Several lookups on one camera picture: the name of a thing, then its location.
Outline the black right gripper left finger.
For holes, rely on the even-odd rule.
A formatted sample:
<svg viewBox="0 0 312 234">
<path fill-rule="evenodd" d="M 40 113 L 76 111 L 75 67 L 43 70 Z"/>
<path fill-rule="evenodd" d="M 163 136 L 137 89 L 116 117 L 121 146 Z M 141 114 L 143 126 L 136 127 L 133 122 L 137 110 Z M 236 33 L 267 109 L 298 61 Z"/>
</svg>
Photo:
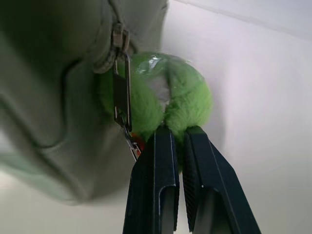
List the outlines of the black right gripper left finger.
<svg viewBox="0 0 312 234">
<path fill-rule="evenodd" d="M 174 234 L 179 188 L 175 138 L 160 126 L 132 168 L 122 234 Z"/>
</svg>

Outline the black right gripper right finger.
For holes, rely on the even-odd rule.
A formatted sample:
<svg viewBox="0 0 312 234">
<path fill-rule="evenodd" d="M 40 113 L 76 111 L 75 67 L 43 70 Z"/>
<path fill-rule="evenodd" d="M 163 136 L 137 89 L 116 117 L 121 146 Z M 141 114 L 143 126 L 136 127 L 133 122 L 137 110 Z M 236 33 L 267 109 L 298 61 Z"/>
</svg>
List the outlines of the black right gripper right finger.
<svg viewBox="0 0 312 234">
<path fill-rule="evenodd" d="M 235 170 L 207 134 L 184 135 L 183 187 L 192 234 L 261 234 Z"/>
</svg>

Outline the green plush keychain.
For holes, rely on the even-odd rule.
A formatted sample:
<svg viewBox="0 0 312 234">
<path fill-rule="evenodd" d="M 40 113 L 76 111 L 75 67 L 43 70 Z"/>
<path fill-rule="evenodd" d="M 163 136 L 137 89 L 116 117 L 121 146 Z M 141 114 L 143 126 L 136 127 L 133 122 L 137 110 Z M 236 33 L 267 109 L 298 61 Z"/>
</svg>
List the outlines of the green plush keychain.
<svg viewBox="0 0 312 234">
<path fill-rule="evenodd" d="M 183 138 L 187 128 L 204 125 L 213 107 L 205 78 L 183 59 L 143 52 L 130 57 L 131 115 L 134 157 L 161 125 L 175 137 L 178 168 L 183 168 Z"/>
</svg>

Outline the green zipper pouch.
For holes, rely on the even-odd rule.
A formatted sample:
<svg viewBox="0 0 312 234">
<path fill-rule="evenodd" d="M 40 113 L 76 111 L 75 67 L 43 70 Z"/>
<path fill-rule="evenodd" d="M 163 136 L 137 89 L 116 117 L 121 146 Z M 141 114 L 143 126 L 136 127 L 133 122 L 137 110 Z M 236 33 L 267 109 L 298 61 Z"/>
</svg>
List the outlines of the green zipper pouch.
<svg viewBox="0 0 312 234">
<path fill-rule="evenodd" d="M 130 158 L 99 99 L 115 58 L 114 29 L 130 54 L 160 46 L 168 0 L 0 0 L 0 170 L 76 203 L 122 187 L 112 157 Z"/>
</svg>

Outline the metal zipper slider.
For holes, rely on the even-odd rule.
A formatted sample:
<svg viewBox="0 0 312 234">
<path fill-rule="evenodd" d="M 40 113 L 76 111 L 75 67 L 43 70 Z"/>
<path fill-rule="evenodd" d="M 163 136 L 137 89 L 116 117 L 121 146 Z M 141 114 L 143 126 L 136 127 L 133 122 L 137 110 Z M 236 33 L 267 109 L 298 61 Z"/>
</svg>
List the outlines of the metal zipper slider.
<svg viewBox="0 0 312 234">
<path fill-rule="evenodd" d="M 130 44 L 130 34 L 121 22 L 113 26 L 112 44 L 119 53 L 127 54 Z"/>
</svg>

